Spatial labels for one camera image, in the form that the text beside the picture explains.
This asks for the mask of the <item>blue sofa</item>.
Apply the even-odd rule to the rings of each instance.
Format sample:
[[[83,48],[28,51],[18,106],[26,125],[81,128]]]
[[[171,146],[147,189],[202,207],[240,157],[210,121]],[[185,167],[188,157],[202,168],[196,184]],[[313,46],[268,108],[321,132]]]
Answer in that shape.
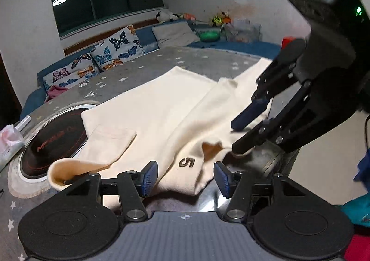
[[[256,40],[250,41],[249,43],[229,41],[226,39],[224,28],[210,27],[207,24],[202,24],[196,21],[188,21],[187,24],[197,36],[200,36],[203,33],[207,32],[219,33],[218,40],[214,41],[200,40],[198,42],[189,44],[188,45],[189,47],[230,50],[234,52],[262,56],[270,59],[275,58],[281,49],[280,45],[261,41],[262,38],[261,36],[259,36]],[[152,26],[145,26],[136,29],[136,35],[139,38],[140,44],[144,47],[145,52],[150,53],[159,48],[156,37],[152,32]],[[80,60],[82,56],[89,54],[93,47],[94,47],[93,45],[90,45],[80,51],[74,52],[69,56],[66,56],[63,59],[55,62],[54,64],[49,65],[49,67],[46,67],[45,69],[39,71],[37,73],[38,89],[33,91],[28,96],[26,103],[21,111],[20,119],[23,119],[25,116],[28,116],[34,110],[36,110],[45,103],[48,90],[48,87],[45,85],[45,82],[43,81],[43,78],[45,76],[56,71],[61,67],[65,67],[66,65],[69,65]]]

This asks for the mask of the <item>clear plastic storage box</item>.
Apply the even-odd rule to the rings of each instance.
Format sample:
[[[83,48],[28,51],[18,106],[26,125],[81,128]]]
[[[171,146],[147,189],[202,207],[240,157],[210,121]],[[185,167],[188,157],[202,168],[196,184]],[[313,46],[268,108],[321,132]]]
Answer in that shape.
[[[225,35],[229,42],[253,43],[262,39],[261,25],[246,19],[237,19],[225,24]]]

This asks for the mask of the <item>red plastic stool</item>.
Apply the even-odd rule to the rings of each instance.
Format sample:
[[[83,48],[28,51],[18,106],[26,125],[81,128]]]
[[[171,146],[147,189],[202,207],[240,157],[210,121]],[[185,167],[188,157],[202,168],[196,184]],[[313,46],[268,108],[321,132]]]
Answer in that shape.
[[[285,36],[282,39],[281,49],[285,49],[291,42],[296,39],[294,36]]]

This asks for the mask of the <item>colourful toys pile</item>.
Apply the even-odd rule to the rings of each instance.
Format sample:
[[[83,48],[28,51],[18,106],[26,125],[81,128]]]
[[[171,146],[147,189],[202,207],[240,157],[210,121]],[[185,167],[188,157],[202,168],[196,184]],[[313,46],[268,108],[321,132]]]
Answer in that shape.
[[[231,24],[232,20],[228,12],[221,12],[209,20],[209,26],[222,27],[225,24]]]

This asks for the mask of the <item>plush toy black white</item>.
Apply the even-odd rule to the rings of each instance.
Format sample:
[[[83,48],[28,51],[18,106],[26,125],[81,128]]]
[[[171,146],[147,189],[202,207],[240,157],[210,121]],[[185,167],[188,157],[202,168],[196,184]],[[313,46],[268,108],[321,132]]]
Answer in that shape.
[[[166,23],[166,22],[173,22],[176,20],[179,20],[179,15],[172,13],[170,11],[159,11],[156,14],[156,19],[160,24]]]

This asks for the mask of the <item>right butterfly pillow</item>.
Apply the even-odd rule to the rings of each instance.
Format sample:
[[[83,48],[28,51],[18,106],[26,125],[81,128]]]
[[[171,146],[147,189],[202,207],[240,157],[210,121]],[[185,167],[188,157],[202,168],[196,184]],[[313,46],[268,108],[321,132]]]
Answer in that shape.
[[[100,71],[107,71],[144,55],[145,50],[130,24],[97,43],[90,54]]]

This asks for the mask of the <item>cream knit garment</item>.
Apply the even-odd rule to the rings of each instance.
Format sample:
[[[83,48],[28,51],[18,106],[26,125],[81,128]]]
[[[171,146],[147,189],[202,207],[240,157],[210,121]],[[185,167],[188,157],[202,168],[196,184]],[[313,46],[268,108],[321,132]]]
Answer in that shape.
[[[158,164],[155,193],[197,195],[213,178],[213,165],[241,133],[231,121],[250,103],[256,79],[270,64],[261,58],[236,78],[213,81],[180,67],[82,113],[88,136],[75,158],[48,169],[49,184],[63,190],[84,173],[114,178]]]

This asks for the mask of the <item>green round toy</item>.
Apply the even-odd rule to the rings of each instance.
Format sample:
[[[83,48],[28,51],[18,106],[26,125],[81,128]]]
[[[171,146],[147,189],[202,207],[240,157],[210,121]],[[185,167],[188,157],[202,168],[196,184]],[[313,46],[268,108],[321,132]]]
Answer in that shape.
[[[199,34],[199,39],[206,43],[216,42],[220,40],[220,34],[218,31],[204,31]]]

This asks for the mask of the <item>grey cushion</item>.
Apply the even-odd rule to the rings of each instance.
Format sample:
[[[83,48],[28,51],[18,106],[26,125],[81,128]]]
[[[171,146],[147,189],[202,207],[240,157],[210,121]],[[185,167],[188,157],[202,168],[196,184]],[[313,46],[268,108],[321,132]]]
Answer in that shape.
[[[188,46],[200,42],[200,38],[190,28],[187,22],[178,22],[155,26],[152,32],[159,48],[170,46]]]

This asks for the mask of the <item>left butterfly pillow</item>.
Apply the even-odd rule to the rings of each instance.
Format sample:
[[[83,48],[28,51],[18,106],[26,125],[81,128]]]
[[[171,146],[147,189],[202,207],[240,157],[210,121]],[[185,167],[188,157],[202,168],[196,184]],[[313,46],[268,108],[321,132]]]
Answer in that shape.
[[[75,85],[99,74],[91,54],[86,53],[67,65],[63,65],[42,77],[43,86],[48,91],[52,86],[70,89]]]

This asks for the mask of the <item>butterfly pillow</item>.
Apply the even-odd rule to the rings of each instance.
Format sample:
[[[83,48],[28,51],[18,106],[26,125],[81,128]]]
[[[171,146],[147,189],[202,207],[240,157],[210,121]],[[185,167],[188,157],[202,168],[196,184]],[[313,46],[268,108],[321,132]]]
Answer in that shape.
[[[144,55],[145,50],[130,24],[97,43],[90,54],[100,71],[107,71]]]
[[[91,54],[86,53],[67,65],[63,65],[42,77],[43,86],[48,91],[52,86],[70,89],[75,85],[99,74]]]

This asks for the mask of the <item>round black induction cooktop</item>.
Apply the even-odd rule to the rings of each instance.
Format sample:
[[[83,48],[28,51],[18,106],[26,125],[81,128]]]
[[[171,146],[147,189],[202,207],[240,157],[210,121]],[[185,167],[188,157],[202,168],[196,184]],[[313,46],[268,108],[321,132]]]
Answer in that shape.
[[[82,113],[91,107],[72,107],[41,126],[21,155],[19,168],[23,177],[30,180],[43,178],[54,161],[73,157],[79,152],[87,141]]]

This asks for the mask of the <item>pink cloth on sofa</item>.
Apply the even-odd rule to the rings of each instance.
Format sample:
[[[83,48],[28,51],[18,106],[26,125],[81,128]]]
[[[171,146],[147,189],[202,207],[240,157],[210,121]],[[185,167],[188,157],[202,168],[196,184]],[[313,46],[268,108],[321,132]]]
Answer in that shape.
[[[66,92],[67,90],[68,90],[68,88],[66,88],[66,87],[52,85],[49,88],[49,90],[47,91],[47,96],[45,98],[45,103],[54,99],[54,98],[56,98],[56,97],[58,97],[62,93]]]

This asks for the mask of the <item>white flat box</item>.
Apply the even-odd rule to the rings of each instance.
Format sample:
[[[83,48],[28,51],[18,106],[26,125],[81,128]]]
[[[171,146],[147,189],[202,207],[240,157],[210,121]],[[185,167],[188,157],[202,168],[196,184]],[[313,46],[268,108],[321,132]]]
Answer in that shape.
[[[22,120],[20,120],[16,126],[15,129],[17,131],[23,130],[29,123],[31,122],[31,117],[29,115],[25,116]]]

